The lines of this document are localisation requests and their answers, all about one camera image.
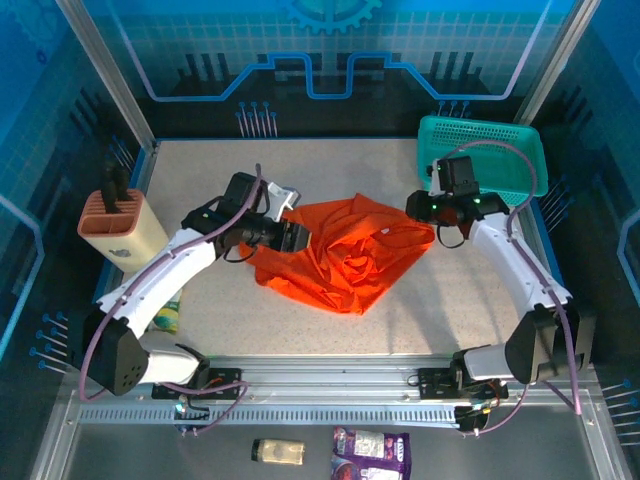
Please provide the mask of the orange t-shirt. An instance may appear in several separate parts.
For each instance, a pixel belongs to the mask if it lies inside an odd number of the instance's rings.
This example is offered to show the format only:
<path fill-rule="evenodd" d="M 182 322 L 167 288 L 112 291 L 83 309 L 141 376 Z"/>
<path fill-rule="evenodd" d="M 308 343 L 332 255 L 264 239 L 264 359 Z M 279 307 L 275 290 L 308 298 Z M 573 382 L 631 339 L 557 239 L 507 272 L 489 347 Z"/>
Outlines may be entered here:
<path fill-rule="evenodd" d="M 307 248 L 280 253 L 241 244 L 239 255 L 257 284 L 337 314 L 366 313 L 436 239 L 431 225 L 361 194 L 299 206 L 285 218 L 310 231 Z"/>

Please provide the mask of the purple snack bag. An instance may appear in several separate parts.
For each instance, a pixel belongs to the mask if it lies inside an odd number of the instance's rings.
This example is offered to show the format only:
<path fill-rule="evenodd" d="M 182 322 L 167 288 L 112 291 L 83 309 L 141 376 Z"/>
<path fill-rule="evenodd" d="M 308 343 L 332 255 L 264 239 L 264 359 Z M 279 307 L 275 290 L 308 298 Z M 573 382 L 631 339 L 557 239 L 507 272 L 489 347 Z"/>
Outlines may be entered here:
<path fill-rule="evenodd" d="M 408 433 L 335 427 L 331 480 L 410 480 Z"/>

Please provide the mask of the clear jar beige contents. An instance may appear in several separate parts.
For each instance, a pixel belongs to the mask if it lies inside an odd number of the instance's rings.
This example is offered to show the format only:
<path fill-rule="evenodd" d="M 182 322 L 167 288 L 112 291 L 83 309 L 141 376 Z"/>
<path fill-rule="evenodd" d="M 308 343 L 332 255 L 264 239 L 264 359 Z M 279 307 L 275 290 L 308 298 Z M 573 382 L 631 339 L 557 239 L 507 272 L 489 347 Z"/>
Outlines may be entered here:
<path fill-rule="evenodd" d="M 302 466 L 305 444 L 301 441 L 280 439 L 255 439 L 251 449 L 251 460 L 277 465 Z"/>

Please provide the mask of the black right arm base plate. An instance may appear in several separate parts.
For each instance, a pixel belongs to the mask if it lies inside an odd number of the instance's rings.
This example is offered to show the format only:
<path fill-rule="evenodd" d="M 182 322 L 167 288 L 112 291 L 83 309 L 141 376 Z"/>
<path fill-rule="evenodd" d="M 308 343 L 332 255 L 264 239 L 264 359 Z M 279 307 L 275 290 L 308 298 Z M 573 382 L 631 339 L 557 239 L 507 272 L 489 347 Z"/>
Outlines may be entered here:
<path fill-rule="evenodd" d="M 473 380 L 458 368 L 421 368 L 417 371 L 422 400 L 504 400 L 507 385 L 498 379 Z"/>

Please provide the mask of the aluminium mounting rail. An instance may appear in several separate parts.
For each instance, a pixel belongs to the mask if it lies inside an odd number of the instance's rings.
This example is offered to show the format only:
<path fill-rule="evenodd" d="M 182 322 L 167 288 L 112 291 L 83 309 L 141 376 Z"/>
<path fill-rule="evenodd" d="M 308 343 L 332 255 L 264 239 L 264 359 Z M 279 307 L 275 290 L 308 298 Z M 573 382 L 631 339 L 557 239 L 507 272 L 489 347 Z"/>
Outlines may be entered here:
<path fill-rule="evenodd" d="M 224 391 L 238 385 L 243 404 L 364 405 L 418 402 L 417 371 L 446 368 L 437 355 L 245 356 L 200 358 L 176 347 L 162 348 L 147 360 L 127 360 L 116 375 L 122 400 L 151 398 L 156 384 L 174 383 L 184 395 Z M 184 388 L 209 368 L 239 368 L 241 380 L 206 390 Z"/>

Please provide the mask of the beige knife block terracotta top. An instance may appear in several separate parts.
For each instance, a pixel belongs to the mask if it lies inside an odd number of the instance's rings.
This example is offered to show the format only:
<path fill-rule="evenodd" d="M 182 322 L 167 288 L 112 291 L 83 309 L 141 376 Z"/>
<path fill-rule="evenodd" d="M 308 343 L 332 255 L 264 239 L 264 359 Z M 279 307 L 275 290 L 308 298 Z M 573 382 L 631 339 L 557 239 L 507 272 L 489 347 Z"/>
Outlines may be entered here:
<path fill-rule="evenodd" d="M 77 233 L 124 273 L 135 273 L 167 245 L 167 234 L 139 189 L 131 200 L 116 201 L 118 213 L 108 213 L 101 192 L 89 195 Z"/>

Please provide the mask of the green snack bag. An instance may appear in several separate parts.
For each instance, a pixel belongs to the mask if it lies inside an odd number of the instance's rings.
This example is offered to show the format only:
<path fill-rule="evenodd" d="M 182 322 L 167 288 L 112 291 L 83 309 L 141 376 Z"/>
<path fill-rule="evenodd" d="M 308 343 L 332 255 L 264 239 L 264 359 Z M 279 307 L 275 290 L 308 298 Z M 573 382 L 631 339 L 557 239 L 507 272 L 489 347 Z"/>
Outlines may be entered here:
<path fill-rule="evenodd" d="M 154 316 L 151 328 L 175 335 L 178 332 L 183 290 L 178 290 Z"/>

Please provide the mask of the aluminium frame post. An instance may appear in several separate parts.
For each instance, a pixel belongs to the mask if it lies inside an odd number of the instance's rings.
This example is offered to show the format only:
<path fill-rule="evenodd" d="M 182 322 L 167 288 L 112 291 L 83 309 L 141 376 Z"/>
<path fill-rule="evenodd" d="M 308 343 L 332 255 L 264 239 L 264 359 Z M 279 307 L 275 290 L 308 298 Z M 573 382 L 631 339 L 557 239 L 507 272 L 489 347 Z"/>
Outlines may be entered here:
<path fill-rule="evenodd" d="M 531 125 L 533 123 L 566 68 L 600 4 L 601 0 L 574 1 L 572 9 L 554 41 L 553 48 L 547 55 L 543 67 L 535 77 L 513 119 L 516 124 Z"/>
<path fill-rule="evenodd" d="M 125 77 L 82 0 L 55 0 L 123 119 L 146 154 L 156 150 L 156 138 Z"/>

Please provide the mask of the teal plastic basket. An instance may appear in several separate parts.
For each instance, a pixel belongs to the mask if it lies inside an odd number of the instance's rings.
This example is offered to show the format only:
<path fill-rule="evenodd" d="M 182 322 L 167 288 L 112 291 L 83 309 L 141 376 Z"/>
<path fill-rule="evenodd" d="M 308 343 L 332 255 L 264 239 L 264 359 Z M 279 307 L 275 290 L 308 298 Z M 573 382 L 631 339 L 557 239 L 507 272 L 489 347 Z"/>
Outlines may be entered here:
<path fill-rule="evenodd" d="M 423 187 L 430 187 L 427 168 L 432 162 L 461 145 L 491 140 L 461 150 L 459 156 L 471 157 L 480 191 L 495 192 L 515 207 L 531 192 L 531 170 L 536 173 L 534 195 L 548 192 L 548 172 L 539 133 L 532 127 L 506 123 L 426 116 L 421 119 L 417 136 L 417 173 Z"/>

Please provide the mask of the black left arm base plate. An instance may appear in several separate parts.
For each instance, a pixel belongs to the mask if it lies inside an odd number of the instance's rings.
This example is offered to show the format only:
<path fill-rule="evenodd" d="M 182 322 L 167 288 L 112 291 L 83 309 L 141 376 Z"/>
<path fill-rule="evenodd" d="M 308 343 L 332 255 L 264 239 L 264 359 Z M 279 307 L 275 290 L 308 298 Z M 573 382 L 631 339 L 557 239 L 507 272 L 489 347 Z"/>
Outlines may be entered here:
<path fill-rule="evenodd" d="M 204 373 L 197 374 L 184 388 L 195 390 L 206 390 L 214 387 L 233 385 L 241 380 L 242 370 L 239 368 L 209 368 Z M 224 391 L 217 391 L 209 394 L 193 395 L 187 394 L 195 400 L 235 400 L 241 388 L 236 385 Z M 166 386 L 156 384 L 152 387 L 151 397 L 154 400 L 178 400 L 183 392 L 178 392 Z"/>

